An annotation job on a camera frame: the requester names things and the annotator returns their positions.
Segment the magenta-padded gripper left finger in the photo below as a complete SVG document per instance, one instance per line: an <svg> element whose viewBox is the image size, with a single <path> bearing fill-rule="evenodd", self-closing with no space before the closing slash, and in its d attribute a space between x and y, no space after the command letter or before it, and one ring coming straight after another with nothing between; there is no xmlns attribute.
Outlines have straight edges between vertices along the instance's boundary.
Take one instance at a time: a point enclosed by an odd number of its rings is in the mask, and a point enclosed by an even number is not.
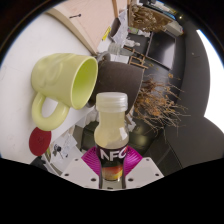
<svg viewBox="0 0 224 224"><path fill-rule="evenodd" d="M74 158L61 177L84 188L99 189L101 163L96 149L91 148L82 157Z"/></svg>

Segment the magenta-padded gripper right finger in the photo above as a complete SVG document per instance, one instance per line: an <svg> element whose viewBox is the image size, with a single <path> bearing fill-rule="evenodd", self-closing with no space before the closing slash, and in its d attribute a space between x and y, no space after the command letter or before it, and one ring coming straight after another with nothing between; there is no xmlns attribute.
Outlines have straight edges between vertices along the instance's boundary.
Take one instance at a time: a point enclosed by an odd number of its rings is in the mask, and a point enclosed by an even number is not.
<svg viewBox="0 0 224 224"><path fill-rule="evenodd" d="M129 147L123 161L123 188L140 188L163 178L164 175L150 157L142 157Z"/></svg>

